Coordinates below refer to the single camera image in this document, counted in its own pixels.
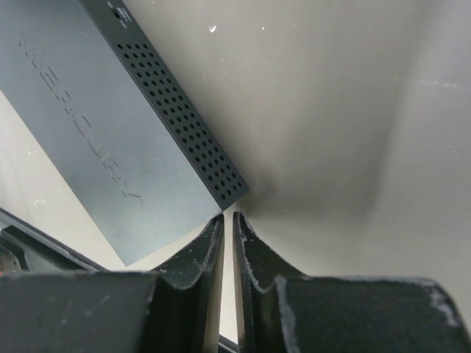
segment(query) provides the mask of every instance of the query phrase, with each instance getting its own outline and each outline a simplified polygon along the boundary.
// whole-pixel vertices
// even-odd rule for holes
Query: mercury router
[[[121,0],[2,0],[0,47],[0,90],[126,265],[247,192]]]

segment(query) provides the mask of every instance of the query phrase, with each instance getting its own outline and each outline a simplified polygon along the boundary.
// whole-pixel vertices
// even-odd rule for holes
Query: white backdrop
[[[471,321],[468,0],[126,3],[247,178],[238,208],[270,246],[313,275],[432,277]],[[3,96],[0,126],[0,205],[122,268]]]

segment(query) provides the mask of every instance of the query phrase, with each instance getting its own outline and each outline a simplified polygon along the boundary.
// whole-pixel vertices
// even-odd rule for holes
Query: gray surface
[[[220,212],[78,0],[6,0],[0,22],[1,90],[125,264]]]
[[[126,3],[266,242],[309,274],[432,277],[471,321],[471,2]]]

